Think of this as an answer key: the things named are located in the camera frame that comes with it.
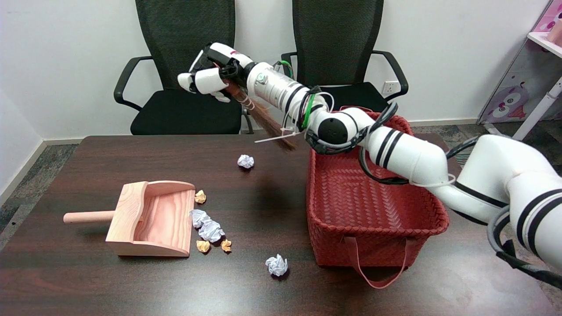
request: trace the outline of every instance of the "red woven basket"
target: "red woven basket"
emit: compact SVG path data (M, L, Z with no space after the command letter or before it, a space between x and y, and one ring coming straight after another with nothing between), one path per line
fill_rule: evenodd
M376 119L378 113L369 113ZM386 126L412 135L408 122L394 116ZM307 186L307 219L318 265L354 267L372 287L390 285L411 266L429 236L443 233L449 218L443 204L426 189L387 186L368 178L348 154L318 155L311 151ZM368 166L378 178L396 174ZM363 267L402 267L385 281L368 280Z

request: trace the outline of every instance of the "white shelf leg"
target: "white shelf leg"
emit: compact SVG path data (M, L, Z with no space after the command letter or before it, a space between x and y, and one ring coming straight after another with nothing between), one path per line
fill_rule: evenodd
M523 122L523 125L515 132L513 139L522 141L529 131L542 118L549 107L556 101L558 95L562 92L562 78L556 82L554 87L542 98L537 107L529 114L529 117Z
M493 135L502 135L501 132L499 130L497 130L497 128L491 124L491 123L486 123L484 124L484 128L488 131L488 133L493 134Z

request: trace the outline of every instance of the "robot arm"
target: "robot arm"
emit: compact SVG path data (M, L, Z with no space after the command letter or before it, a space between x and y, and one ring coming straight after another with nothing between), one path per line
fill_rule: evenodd
M438 146L382 126L357 108L330 112L322 95L327 93L312 93L271 65L257 64L228 46L207 46L190 73L179 75L178 81L190 91L217 93L225 88L224 78L235 79L248 89L250 97L280 109L293 123L293 134L306 133L307 141L320 154L362 146L362 153L368 152L374 164L408 179L395 184L424 187L477 223L493 222L510 205L510 221L518 241L562 269L562 229L558 227L562 223L562 178L534 148L503 136L481 136L454 179L447 170L449 157ZM389 109L395 111L396 104L387 108L392 115ZM556 281L562 287L561 280Z

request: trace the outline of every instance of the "office chair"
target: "office chair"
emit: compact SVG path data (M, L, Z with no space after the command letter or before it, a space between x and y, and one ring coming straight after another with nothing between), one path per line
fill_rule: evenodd
M238 134L242 106L235 100L220 102L210 95L189 93L178 84L178 74L189 71L199 51L210 42L234 45L233 0L136 0L144 41L150 56L129 60L114 91L117 103L139 113L131 124L133 135ZM136 65L153 60L161 91L143 107L123 99L123 91Z
M282 54L281 59L290 64L291 56L297 56L297 81L304 85L346 85L321 88L334 96L334 110L355 105L381 112L388 101L408 91L394 56L373 51L382 13L383 0L293 0L297 51ZM400 84L399 92L384 98L371 83L364 82L371 54L387 59ZM289 67L283 68L290 75Z

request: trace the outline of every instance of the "broom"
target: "broom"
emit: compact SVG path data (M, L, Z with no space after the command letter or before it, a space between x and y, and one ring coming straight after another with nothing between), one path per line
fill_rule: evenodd
M270 137L282 135L281 124L277 123L277 121L269 115L269 110L265 106L251 100L235 82L229 79L223 79L223 81L228 85L225 90L230 93L236 101L248 109L253 119L256 120L259 126L263 127ZM275 142L285 151L293 151L297 148L295 143L289 138L276 139Z

